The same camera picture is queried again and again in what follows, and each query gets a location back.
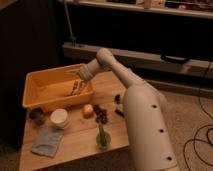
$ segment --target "small plant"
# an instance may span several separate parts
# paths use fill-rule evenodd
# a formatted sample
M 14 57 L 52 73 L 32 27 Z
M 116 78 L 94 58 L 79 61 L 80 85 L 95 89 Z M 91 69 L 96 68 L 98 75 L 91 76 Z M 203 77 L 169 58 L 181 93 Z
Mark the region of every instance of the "small plant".
M 111 142 L 111 137 L 107 132 L 104 131 L 104 128 L 101 122 L 98 122 L 98 128 L 99 128 L 99 133 L 96 137 L 96 143 L 100 149 L 105 150 L 108 148 Z

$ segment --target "white cup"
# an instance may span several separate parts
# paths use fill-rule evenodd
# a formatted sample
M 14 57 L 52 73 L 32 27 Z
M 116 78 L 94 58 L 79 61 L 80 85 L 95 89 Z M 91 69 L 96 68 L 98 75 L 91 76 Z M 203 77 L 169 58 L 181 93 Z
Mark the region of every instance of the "white cup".
M 50 121 L 56 128 L 65 128 L 69 122 L 68 112 L 65 109 L 56 109 L 50 116 Z

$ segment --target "yellow plastic bin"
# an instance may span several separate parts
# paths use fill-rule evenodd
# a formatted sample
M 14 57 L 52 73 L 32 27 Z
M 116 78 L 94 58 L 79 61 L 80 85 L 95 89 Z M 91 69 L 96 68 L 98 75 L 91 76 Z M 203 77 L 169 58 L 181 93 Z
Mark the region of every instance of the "yellow plastic bin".
M 82 64 L 28 73 L 25 80 L 23 107 L 41 108 L 44 112 L 71 105 L 89 103 L 93 95 L 91 82 L 78 95 L 70 95 L 77 71 Z

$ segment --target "screw hole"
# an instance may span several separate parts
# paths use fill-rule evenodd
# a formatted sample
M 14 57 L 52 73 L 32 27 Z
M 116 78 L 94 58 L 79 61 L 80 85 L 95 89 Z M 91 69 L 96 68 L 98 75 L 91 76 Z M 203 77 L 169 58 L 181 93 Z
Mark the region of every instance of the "screw hole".
M 153 107 L 153 108 L 157 108 L 157 106 L 156 106 L 156 105 L 152 105 L 152 107 Z
M 160 133 L 163 133 L 163 132 L 164 132 L 164 130 L 163 130 L 163 129 L 159 129 L 159 132 L 160 132 Z
M 169 161 L 172 161 L 172 157 L 167 157 L 166 159 Z

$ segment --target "wooden tabletop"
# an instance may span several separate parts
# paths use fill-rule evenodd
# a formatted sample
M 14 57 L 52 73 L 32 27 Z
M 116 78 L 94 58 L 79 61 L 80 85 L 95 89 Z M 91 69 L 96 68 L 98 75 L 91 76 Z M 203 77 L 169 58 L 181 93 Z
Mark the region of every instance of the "wooden tabletop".
M 107 109 L 108 123 L 105 130 L 111 135 L 111 144 L 107 151 L 126 147 L 129 145 L 124 118 L 115 114 L 114 96 L 125 91 L 121 82 L 112 72 L 104 72 L 95 76 L 92 80 L 94 96 L 91 104 L 100 104 Z M 32 144 L 35 142 L 42 127 L 35 126 L 29 120 L 26 121 L 23 146 L 20 157 L 20 170 L 29 171 L 65 163 L 75 159 L 92 156 L 106 152 L 98 149 L 96 135 L 98 134 L 95 116 L 84 119 L 82 106 L 68 108 L 70 122 L 64 130 L 64 135 L 54 158 L 39 156 L 31 153 Z M 50 125 L 49 114 L 46 114 L 44 126 Z

